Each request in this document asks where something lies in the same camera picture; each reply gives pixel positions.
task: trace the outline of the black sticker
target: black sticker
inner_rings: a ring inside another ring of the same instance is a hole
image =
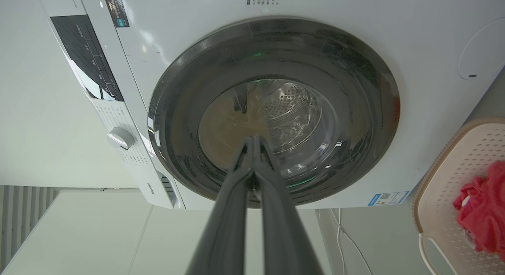
[[[126,17],[123,0],[105,0],[107,2],[108,11],[112,22],[116,27],[130,27],[128,18]]]

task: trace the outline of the white washing machine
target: white washing machine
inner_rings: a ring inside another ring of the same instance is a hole
[[[505,63],[505,0],[40,2],[166,208],[211,209],[256,134],[299,208],[401,203]]]

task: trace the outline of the beige plastic basket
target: beige plastic basket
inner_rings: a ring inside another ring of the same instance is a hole
[[[474,176],[485,176],[489,165],[505,160],[505,119],[485,118],[463,126],[445,146],[424,176],[413,202],[421,255],[431,273],[437,270],[426,255],[429,239],[457,275],[505,274],[497,255],[474,251],[456,221],[453,201]]]

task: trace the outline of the washing machine door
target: washing machine door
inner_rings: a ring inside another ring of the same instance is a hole
[[[216,199],[244,137],[262,135],[302,204],[345,189],[379,161],[397,129],[399,96],[386,63],[354,36],[263,18],[179,56],[157,83],[149,118],[157,156],[194,192]]]

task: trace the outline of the red cloth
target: red cloth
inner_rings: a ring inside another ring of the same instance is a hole
[[[475,236],[475,250],[496,252],[505,261],[505,162],[492,164],[487,178],[477,176],[464,185],[453,205],[459,210],[458,223]]]

